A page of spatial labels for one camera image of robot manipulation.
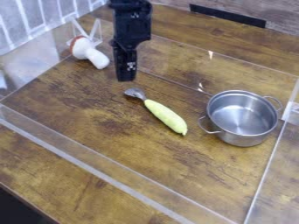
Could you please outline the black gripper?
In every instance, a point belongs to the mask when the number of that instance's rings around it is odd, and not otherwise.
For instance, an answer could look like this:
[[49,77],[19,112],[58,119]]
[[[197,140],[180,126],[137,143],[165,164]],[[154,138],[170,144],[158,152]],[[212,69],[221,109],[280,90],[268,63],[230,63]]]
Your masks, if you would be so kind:
[[117,78],[119,81],[133,81],[137,78],[135,49],[151,39],[154,8],[149,0],[110,0],[109,6],[114,10],[115,34],[110,44],[114,48]]

